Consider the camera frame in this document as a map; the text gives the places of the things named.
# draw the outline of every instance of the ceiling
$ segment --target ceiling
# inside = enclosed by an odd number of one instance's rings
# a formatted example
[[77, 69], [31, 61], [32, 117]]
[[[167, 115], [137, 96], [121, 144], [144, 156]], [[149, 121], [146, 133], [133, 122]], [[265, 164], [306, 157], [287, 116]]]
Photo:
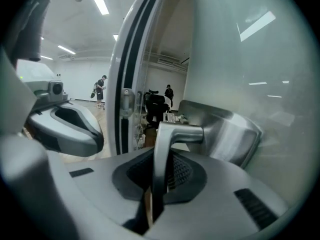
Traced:
[[[43, 26], [41, 54], [60, 60], [68, 52], [76, 58], [109, 58], [113, 35], [135, 0], [104, 0], [109, 14], [102, 15], [94, 0], [51, 0]], [[192, 31], [191, 0], [164, 0], [151, 51], [184, 60], [189, 56]]]

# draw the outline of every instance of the black office chair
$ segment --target black office chair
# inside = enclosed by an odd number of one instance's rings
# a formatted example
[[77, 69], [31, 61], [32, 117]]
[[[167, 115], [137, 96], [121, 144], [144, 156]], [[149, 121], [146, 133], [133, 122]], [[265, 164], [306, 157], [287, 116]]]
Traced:
[[164, 120], [164, 113], [169, 111], [165, 97], [156, 95], [159, 91], [149, 90], [150, 94], [145, 95], [146, 120], [152, 127], [158, 129], [159, 123]]

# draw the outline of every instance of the standing person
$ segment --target standing person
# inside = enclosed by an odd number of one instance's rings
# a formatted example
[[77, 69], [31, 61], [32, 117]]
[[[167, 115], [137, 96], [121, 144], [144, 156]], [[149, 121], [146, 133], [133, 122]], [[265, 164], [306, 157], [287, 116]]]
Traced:
[[104, 74], [101, 79], [96, 82], [96, 107], [100, 109], [102, 107], [101, 101], [104, 99], [104, 92], [105, 89], [104, 84], [107, 76]]
[[172, 108], [172, 106], [173, 106], [172, 99], [174, 98], [174, 91], [171, 89], [170, 84], [168, 84], [166, 86], [166, 90], [165, 90], [164, 96], [168, 97], [171, 100], [171, 108]]

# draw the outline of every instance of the wooden floor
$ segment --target wooden floor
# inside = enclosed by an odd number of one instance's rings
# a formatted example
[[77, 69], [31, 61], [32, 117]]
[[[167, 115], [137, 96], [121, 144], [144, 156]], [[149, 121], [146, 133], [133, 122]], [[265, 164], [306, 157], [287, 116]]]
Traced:
[[90, 161], [90, 160], [110, 157], [111, 154], [108, 151], [109, 144], [106, 139], [106, 136], [107, 136], [106, 110], [102, 108], [97, 108], [95, 102], [81, 101], [81, 100], [71, 100], [70, 102], [86, 107], [95, 116], [95, 118], [98, 120], [100, 127], [102, 129], [102, 133], [104, 136], [104, 144], [103, 144], [103, 149], [99, 153], [89, 157], [79, 157], [79, 156], [59, 153], [63, 161], [65, 163], [74, 163], [74, 162]]

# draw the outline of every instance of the metal lever handle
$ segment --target metal lever handle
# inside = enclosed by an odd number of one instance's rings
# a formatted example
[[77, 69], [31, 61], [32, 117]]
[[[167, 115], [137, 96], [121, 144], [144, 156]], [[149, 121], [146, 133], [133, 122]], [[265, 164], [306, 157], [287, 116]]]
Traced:
[[155, 221], [164, 210], [163, 195], [167, 192], [166, 166], [174, 143], [201, 143], [204, 130], [200, 126], [160, 122], [153, 155], [152, 217]]

